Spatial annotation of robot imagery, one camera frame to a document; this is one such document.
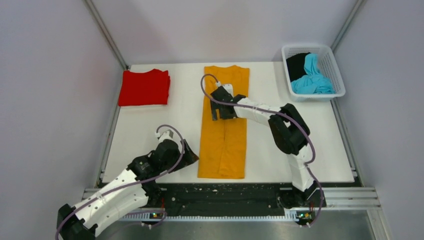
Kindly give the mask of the yellow t-shirt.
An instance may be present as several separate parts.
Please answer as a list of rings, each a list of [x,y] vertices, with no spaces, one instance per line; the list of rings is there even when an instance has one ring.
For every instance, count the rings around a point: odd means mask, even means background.
[[[222,84],[231,84],[235,95],[248,96],[250,69],[237,65],[206,66]],[[213,121],[211,102],[203,98],[198,178],[243,179],[247,152],[247,120],[243,118]]]

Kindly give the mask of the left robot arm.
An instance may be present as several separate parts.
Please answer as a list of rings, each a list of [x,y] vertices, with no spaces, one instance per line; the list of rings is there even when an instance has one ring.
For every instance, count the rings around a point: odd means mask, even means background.
[[[156,149],[135,157],[103,188],[74,205],[64,204],[57,214],[56,240],[94,240],[107,227],[145,206],[165,216],[161,188],[156,180],[199,160],[187,141],[174,128],[155,133]]]

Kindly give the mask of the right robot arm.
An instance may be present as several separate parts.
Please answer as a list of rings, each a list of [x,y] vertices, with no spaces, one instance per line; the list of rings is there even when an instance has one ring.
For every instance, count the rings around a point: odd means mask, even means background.
[[[307,206],[314,198],[317,182],[305,165],[315,155],[310,144],[310,129],[296,109],[287,103],[281,107],[269,106],[250,100],[247,96],[233,95],[231,84],[219,84],[210,95],[212,119],[247,119],[270,128],[277,148],[288,156],[292,193],[284,204],[286,208]]]

